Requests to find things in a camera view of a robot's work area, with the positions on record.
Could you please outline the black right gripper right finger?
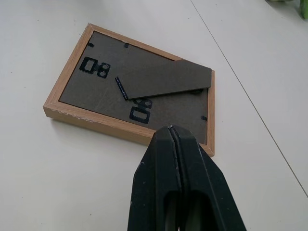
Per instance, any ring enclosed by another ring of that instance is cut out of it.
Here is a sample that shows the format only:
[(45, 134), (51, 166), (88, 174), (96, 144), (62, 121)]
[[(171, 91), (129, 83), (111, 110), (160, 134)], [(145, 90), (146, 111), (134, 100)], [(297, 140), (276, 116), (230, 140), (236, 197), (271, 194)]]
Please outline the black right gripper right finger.
[(180, 231), (246, 231), (221, 170), (187, 130), (173, 126), (181, 182)]

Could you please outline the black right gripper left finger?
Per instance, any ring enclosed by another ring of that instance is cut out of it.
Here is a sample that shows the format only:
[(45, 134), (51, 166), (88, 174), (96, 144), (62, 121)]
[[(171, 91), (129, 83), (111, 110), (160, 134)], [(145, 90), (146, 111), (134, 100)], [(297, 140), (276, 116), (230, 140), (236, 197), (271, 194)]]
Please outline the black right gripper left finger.
[(178, 231), (180, 193), (175, 142), (163, 127), (154, 133), (135, 171), (127, 231)]

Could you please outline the green object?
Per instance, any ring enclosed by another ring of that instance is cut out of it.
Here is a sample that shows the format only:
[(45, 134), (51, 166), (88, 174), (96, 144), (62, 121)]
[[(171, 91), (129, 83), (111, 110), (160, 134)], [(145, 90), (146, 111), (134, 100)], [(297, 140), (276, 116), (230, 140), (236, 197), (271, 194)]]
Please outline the green object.
[[(272, 2), (287, 2), (293, 0), (269, 0)], [(299, 13), (303, 19), (308, 19), (308, 0), (299, 0)]]

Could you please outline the wooden picture frame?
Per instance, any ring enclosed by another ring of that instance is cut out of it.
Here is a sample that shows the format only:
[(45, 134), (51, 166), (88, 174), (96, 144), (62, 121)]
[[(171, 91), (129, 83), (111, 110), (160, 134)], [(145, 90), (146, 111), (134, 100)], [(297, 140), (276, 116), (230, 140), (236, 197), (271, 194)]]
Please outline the wooden picture frame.
[(155, 131), (190, 130), (215, 154), (215, 72), (88, 24), (43, 106), (47, 117), (149, 144)]

